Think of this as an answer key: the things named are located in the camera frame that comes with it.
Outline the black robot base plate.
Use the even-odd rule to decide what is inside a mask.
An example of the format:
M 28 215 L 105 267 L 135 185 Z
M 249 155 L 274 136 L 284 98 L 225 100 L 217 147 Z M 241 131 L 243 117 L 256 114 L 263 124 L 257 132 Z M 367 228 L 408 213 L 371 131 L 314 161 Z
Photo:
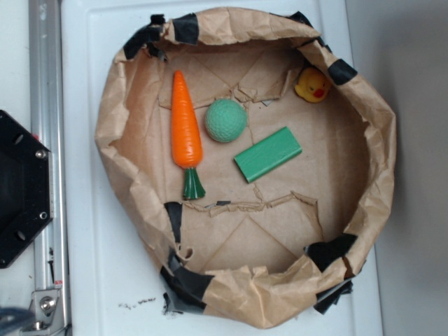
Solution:
M 52 219 L 50 151 L 1 111 L 1 268 L 10 267 Z

